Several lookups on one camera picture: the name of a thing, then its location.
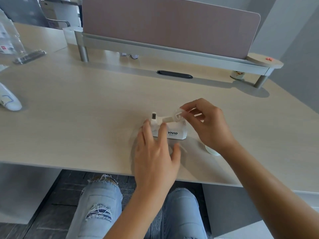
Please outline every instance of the left hand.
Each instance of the left hand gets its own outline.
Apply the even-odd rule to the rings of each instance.
[[[151,131],[150,121],[146,120],[138,132],[135,150],[135,180],[137,189],[167,195],[180,167],[181,150],[176,143],[172,156],[169,155],[166,123],[158,131],[157,141]]]

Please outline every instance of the dark tiled floor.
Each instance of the dark tiled floor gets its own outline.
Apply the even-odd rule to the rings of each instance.
[[[44,201],[28,225],[0,223],[0,239],[65,239],[74,213],[77,209],[82,189],[87,181],[102,174],[62,170],[55,188]],[[111,175],[117,180],[123,194],[122,208],[130,200],[136,183],[134,177]],[[197,198],[205,229],[210,237],[210,227],[201,184],[176,181],[171,190],[185,187]],[[145,239],[157,238],[160,231],[162,211],[155,217]]]

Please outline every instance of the light blue jeans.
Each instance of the light blue jeans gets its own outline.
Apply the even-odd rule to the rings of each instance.
[[[83,189],[66,239],[102,239],[122,212],[119,187],[106,175]],[[195,196],[184,188],[171,192],[162,208],[161,239],[207,239]]]

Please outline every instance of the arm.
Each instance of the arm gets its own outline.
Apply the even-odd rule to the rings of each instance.
[[[163,123],[158,139],[154,140],[149,120],[144,122],[138,133],[134,158],[136,189],[104,239],[144,238],[161,209],[176,180],[181,158],[178,144],[175,144],[170,157],[166,133],[166,124]]]
[[[282,184],[233,137],[221,109],[204,99],[181,106],[202,142],[220,153],[274,238],[319,238],[319,213]]]

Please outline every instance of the forearm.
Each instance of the forearm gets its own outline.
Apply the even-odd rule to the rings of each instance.
[[[266,170],[240,144],[221,155],[249,193],[275,238],[319,238],[319,213]]]
[[[136,188],[104,239],[141,239],[164,203],[165,195]]]

